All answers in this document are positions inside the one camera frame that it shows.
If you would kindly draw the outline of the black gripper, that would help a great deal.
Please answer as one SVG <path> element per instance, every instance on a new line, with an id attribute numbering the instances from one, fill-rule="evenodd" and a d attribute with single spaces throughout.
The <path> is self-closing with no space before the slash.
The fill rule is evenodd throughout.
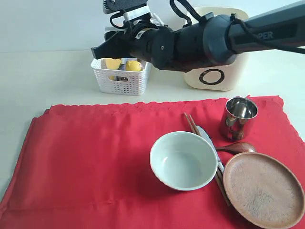
<path id="1" fill-rule="evenodd" d="M 144 61 L 155 61 L 153 55 L 153 37 L 157 26 L 134 26 L 126 31 L 109 31 L 105 42 L 91 48 L 95 59 L 102 58 L 139 58 Z"/>

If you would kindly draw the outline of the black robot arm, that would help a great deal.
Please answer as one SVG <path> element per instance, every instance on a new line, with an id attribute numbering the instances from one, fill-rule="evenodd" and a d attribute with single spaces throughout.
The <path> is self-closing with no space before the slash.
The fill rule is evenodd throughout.
<path id="1" fill-rule="evenodd" d="M 123 17 L 123 25 L 113 25 L 105 41 L 91 52 L 95 59 L 138 58 L 160 70 L 189 72 L 193 69 L 232 64 L 237 55 L 262 50 L 305 52 L 305 3 L 299 1 L 242 20 L 230 15 L 199 15 L 189 2 L 170 6 L 187 21 L 174 31 L 155 22 L 144 0 L 106 0 L 103 11 L 112 19 Z"/>

